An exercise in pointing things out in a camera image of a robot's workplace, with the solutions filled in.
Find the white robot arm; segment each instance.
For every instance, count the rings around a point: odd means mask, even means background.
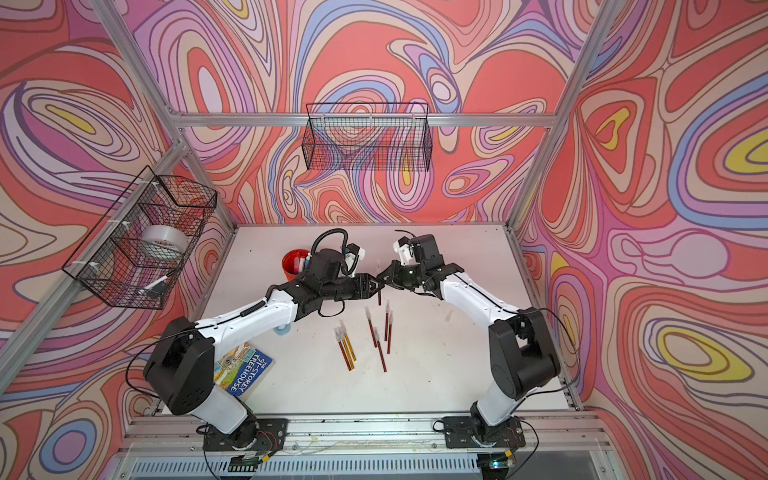
[[[332,233],[344,235],[341,252],[316,251],[321,239]],[[324,300],[366,299],[389,285],[437,296],[488,328],[494,382],[470,413],[472,437],[479,445],[494,445],[508,430],[511,413],[525,395],[559,374],[543,316],[496,298],[475,285],[460,266],[446,265],[432,235],[400,239],[395,243],[400,261],[393,260],[376,277],[355,274],[362,249],[348,246],[346,238],[342,229],[318,237],[306,269],[294,280],[270,287],[261,300],[196,324],[184,317],[169,323],[144,368],[144,377],[173,414],[195,415],[213,425],[235,449],[248,448],[259,424],[247,407],[214,383],[214,360],[245,339],[319,310]],[[528,345],[519,347],[516,337],[526,339]]]

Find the book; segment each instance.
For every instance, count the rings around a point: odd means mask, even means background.
[[[264,352],[245,342],[214,364],[214,382],[239,397],[256,385],[273,364],[274,360]]]

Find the red pencil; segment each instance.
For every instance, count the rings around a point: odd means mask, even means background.
[[[373,347],[376,347],[376,335],[373,333],[373,323],[371,323],[371,312],[366,307],[366,316],[368,317],[368,327],[371,329],[371,338],[373,339]]]
[[[373,328],[374,335],[376,336],[376,346],[379,347],[379,356],[382,358],[382,367],[384,368],[384,373],[386,373],[386,363],[384,363],[384,352],[382,352],[382,343],[379,341],[379,329]]]

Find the vent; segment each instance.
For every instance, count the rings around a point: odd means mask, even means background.
[[[229,466],[229,458],[208,455],[210,467],[221,478],[282,475],[360,475],[414,473],[479,473],[477,455],[427,453],[402,455],[277,455],[258,469]],[[210,478],[201,457],[138,458],[129,478]]]

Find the aluminum frame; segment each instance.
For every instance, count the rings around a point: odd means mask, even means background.
[[[623,5],[624,0],[612,0],[611,2],[606,1],[600,4],[598,13],[594,17],[594,22],[592,22],[592,27],[587,34],[587,39],[584,41],[584,46],[581,48],[578,59],[574,64],[574,70],[571,72],[571,76],[566,82],[563,94],[558,102],[556,110],[557,119],[554,126],[541,139],[538,152],[531,162],[528,174],[523,179],[520,192],[512,205],[509,217],[505,221],[508,227],[518,219],[528,195],[531,194],[531,189],[538,185],[549,159],[558,146],[561,135],[566,126],[568,126],[571,111],[576,105],[581,89],[587,82],[592,66],[603,47],[605,37]]]
[[[155,115],[166,129],[167,133],[176,141],[179,141],[187,152],[187,166],[195,177],[195,180],[216,190],[216,186],[210,179],[203,163],[197,156],[197,152],[190,147],[187,137],[184,135],[184,129],[179,128],[171,117],[170,104],[160,90],[160,86],[151,74],[149,66],[144,61],[144,56],[139,50],[138,44],[131,34],[131,30],[125,23],[123,16],[120,15],[112,0],[91,0],[94,12],[101,20],[101,24],[112,39],[115,48],[120,52],[125,61],[128,74],[141,86],[144,94],[147,95]],[[234,230],[234,222],[226,207],[221,203],[217,204],[216,211],[219,214],[222,224],[230,233]]]
[[[129,74],[141,86],[158,120],[174,140],[174,146],[155,165],[154,169],[156,172],[170,173],[185,153],[187,155],[187,165],[195,178],[201,183],[215,188],[200,158],[197,156],[197,152],[189,146],[184,133],[185,127],[222,125],[290,127],[303,126],[306,123],[306,116],[304,114],[186,114],[174,112],[162,95],[154,76],[151,75],[133,35],[115,8],[114,2],[112,0],[91,0],[91,4],[124,59]],[[508,229],[511,228],[514,220],[520,214],[521,205],[525,204],[525,199],[539,181],[549,157],[553,154],[557,139],[564,130],[570,111],[575,105],[576,97],[587,79],[589,70],[603,45],[608,29],[623,4],[624,0],[612,0],[601,3],[584,47],[574,63],[574,70],[566,81],[554,114],[435,114],[432,117],[432,125],[435,127],[532,126],[550,129],[542,139],[531,170],[523,181],[521,192],[511,209],[509,218],[505,221]],[[136,193],[139,190],[137,188],[131,198],[137,198]],[[124,208],[128,204],[129,202],[126,200],[113,218],[119,218],[118,214],[125,212]],[[228,232],[229,245],[231,245],[235,226],[226,208],[219,204],[217,211]],[[98,242],[94,240],[88,248],[97,244]],[[527,277],[530,277],[530,275],[526,269],[522,269],[521,274],[524,276],[524,280],[529,280]],[[64,279],[56,283],[46,300],[38,304],[30,316],[8,339],[2,351],[0,351],[0,365],[4,366],[3,372],[0,375],[0,393],[4,392],[8,385],[10,385],[18,371],[26,364],[29,356],[34,353],[81,291],[79,283],[66,277],[63,273],[62,276]],[[214,281],[210,282],[208,289],[213,288],[214,284],[215,278]]]
[[[288,418],[285,446],[274,458],[307,458],[315,452],[325,455],[475,454],[503,452],[506,448],[447,449],[443,434],[432,430],[435,420],[457,412],[400,414],[259,415],[260,419]],[[623,472],[608,460],[615,448],[603,422],[593,412],[521,412],[519,415],[536,429],[541,444],[537,451],[590,452],[598,475],[603,480],[623,478]],[[202,457],[202,437],[195,428],[202,425],[194,417],[160,415],[133,419],[116,454],[116,465],[107,478],[129,478],[139,459]],[[533,435],[523,425],[527,439]],[[529,442],[520,452],[530,452]],[[208,461],[228,461],[239,452],[207,453]]]
[[[362,114],[333,114],[334,117]],[[403,114],[365,114],[376,118]],[[306,114],[192,114],[171,113],[177,127],[304,127]],[[429,114],[431,127],[554,127],[555,114]]]
[[[179,142],[174,142],[171,148],[166,151],[160,160],[154,165],[156,174],[170,174],[181,159],[182,147]],[[138,201],[144,188],[148,184],[139,184],[131,195],[125,199],[122,205],[114,212],[111,219],[120,220],[134,204]],[[102,228],[93,240],[82,250],[81,255],[76,259],[83,261],[91,258],[96,249],[107,239],[112,232],[112,228]],[[51,332],[56,322],[67,311],[74,299],[83,290],[83,286],[75,279],[64,272],[60,272],[60,279],[54,284],[45,300],[38,303],[32,313],[22,322],[22,324],[11,334],[8,341],[0,349],[0,395],[8,388],[16,378],[16,375],[24,368],[29,357],[35,353],[45,337]]]

